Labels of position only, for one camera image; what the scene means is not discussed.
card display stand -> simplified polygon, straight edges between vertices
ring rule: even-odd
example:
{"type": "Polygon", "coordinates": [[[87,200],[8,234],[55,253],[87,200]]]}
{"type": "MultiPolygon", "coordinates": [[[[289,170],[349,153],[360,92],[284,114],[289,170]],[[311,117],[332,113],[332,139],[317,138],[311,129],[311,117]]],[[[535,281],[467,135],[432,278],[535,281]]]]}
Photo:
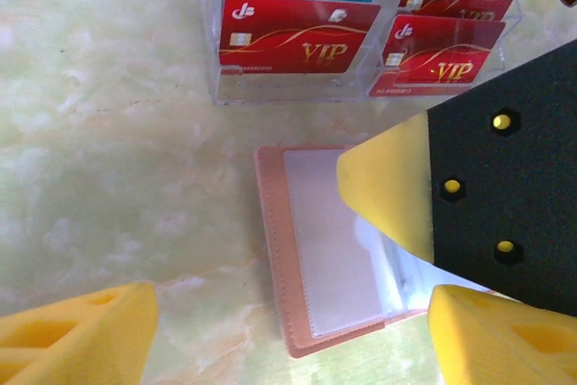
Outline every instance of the card display stand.
{"type": "MultiPolygon", "coordinates": [[[[219,44],[223,25],[224,0],[204,0],[206,62],[210,94],[217,105],[263,104],[271,102],[309,101],[343,102],[375,99],[370,92],[387,68],[383,49],[393,20],[403,10],[399,0],[373,0],[380,6],[379,14],[367,32],[350,67],[344,73],[244,73],[243,68],[224,66],[219,61],[219,44]]],[[[506,26],[472,85],[494,78],[508,70],[508,54],[502,44],[523,20],[518,0],[513,0],[503,18],[506,26]]],[[[439,85],[440,96],[463,92],[463,85],[439,85]]]]}

wallet stitching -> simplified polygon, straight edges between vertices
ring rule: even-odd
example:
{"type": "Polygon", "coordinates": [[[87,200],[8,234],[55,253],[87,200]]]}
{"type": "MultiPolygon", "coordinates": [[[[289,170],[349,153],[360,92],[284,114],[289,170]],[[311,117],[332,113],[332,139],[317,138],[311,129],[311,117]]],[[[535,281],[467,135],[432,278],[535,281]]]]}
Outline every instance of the wallet stitching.
{"type": "Polygon", "coordinates": [[[303,295],[305,296],[305,304],[307,305],[308,324],[310,325],[311,331],[314,334],[315,333],[315,325],[312,323],[312,320],[311,320],[310,302],[308,300],[308,291],[307,291],[307,282],[305,280],[305,273],[303,272],[302,253],[300,252],[300,246],[298,243],[298,230],[297,230],[297,225],[295,222],[295,214],[293,213],[293,209],[292,209],[292,205],[294,203],[293,202],[294,196],[293,196],[292,188],[290,187],[289,174],[287,173],[287,165],[286,165],[286,162],[284,160],[284,154],[285,154],[285,152],[282,152],[282,157],[283,157],[282,164],[283,164],[283,167],[285,168],[285,173],[287,175],[286,179],[287,179],[288,201],[289,201],[289,205],[290,205],[290,208],[289,208],[290,209],[290,220],[292,221],[292,227],[293,227],[293,230],[295,232],[295,246],[297,247],[298,269],[299,269],[299,273],[300,273],[300,279],[303,283],[303,295]]]}
{"type": "MultiPolygon", "coordinates": [[[[284,153],[284,151],[275,151],[272,154],[272,157],[277,157],[279,155],[282,156],[283,153],[284,153]]],[[[282,265],[280,264],[280,253],[279,253],[279,248],[277,246],[278,241],[279,241],[278,236],[277,236],[277,228],[276,228],[276,225],[274,224],[274,217],[272,216],[273,213],[271,211],[272,202],[270,200],[270,190],[269,190],[269,182],[268,182],[268,180],[269,180],[269,167],[268,166],[270,163],[270,157],[265,156],[264,160],[266,161],[266,164],[264,164],[264,172],[262,173],[262,175],[263,175],[262,176],[262,186],[263,186],[263,190],[264,190],[265,200],[267,201],[267,208],[269,209],[267,212],[267,215],[268,215],[268,220],[270,221],[270,234],[271,234],[272,240],[274,241],[274,246],[272,248],[272,250],[274,252],[274,261],[275,261],[276,268],[279,270],[279,279],[280,279],[279,285],[280,285],[280,292],[281,292],[281,300],[282,300],[282,304],[283,304],[283,306],[285,306],[285,310],[287,312],[286,317],[287,317],[287,326],[288,326],[288,338],[289,338],[290,342],[292,343],[293,347],[295,347],[298,350],[314,349],[318,346],[321,346],[324,344],[329,344],[333,340],[336,340],[337,338],[346,338],[350,334],[360,333],[367,328],[371,328],[371,327],[376,326],[376,325],[384,325],[384,321],[375,322],[374,324],[360,326],[359,328],[352,329],[350,331],[341,333],[339,335],[335,335],[333,337],[324,337],[323,341],[319,342],[319,343],[311,344],[308,346],[301,346],[301,345],[297,344],[297,342],[295,341],[295,334],[293,332],[292,321],[290,320],[291,309],[289,308],[289,305],[287,302],[287,291],[286,291],[284,273],[282,271],[282,265]]]]}

marble surface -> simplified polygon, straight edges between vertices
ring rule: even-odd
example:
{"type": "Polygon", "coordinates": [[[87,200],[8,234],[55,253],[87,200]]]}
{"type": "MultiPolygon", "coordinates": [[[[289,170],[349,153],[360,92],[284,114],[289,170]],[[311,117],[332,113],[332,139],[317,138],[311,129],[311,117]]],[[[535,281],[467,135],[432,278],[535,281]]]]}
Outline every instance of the marble surface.
{"type": "MultiPolygon", "coordinates": [[[[577,38],[577,8],[520,1],[509,66],[577,38]]],[[[145,384],[441,383],[424,317],[289,359],[252,163],[433,101],[212,106],[201,23],[200,0],[0,0],[0,315],[149,280],[145,384]]]]}

yellow screw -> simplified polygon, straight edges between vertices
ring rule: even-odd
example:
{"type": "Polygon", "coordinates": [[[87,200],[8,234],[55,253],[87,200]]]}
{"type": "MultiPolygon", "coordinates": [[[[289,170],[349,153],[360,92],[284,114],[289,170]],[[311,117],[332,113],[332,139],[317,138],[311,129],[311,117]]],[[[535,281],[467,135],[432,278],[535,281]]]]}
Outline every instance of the yellow screw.
{"type": "Polygon", "coordinates": [[[515,244],[511,241],[501,241],[497,244],[497,250],[500,252],[512,252],[515,249],[515,244]]]}
{"type": "Polygon", "coordinates": [[[454,194],[461,189],[461,182],[456,179],[449,179],[444,183],[444,190],[447,193],[454,194]]]}
{"type": "Polygon", "coordinates": [[[493,126],[498,130],[506,130],[511,126],[511,118],[507,115],[497,115],[493,119],[493,126]]]}

card logo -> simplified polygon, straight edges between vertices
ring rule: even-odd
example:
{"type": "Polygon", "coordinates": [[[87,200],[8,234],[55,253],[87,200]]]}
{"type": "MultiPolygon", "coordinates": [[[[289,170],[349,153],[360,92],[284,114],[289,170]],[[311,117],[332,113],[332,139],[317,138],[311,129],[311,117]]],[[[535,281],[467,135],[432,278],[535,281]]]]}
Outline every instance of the card logo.
{"type": "Polygon", "coordinates": [[[349,50],[347,44],[311,44],[305,42],[305,63],[315,60],[317,65],[328,67],[338,56],[349,50]]]}
{"type": "Polygon", "coordinates": [[[439,63],[439,80],[461,81],[463,76],[469,74],[474,65],[472,62],[465,63],[439,63]]]}
{"type": "Polygon", "coordinates": [[[340,23],[346,18],[346,9],[335,9],[328,19],[329,23],[340,23]]]}
{"type": "Polygon", "coordinates": [[[413,34],[413,28],[407,23],[401,30],[395,32],[395,38],[402,40],[413,34]]]}
{"type": "Polygon", "coordinates": [[[233,18],[235,20],[242,20],[246,17],[252,17],[254,15],[254,8],[249,6],[248,3],[244,3],[240,9],[235,9],[233,11],[233,18]]]}

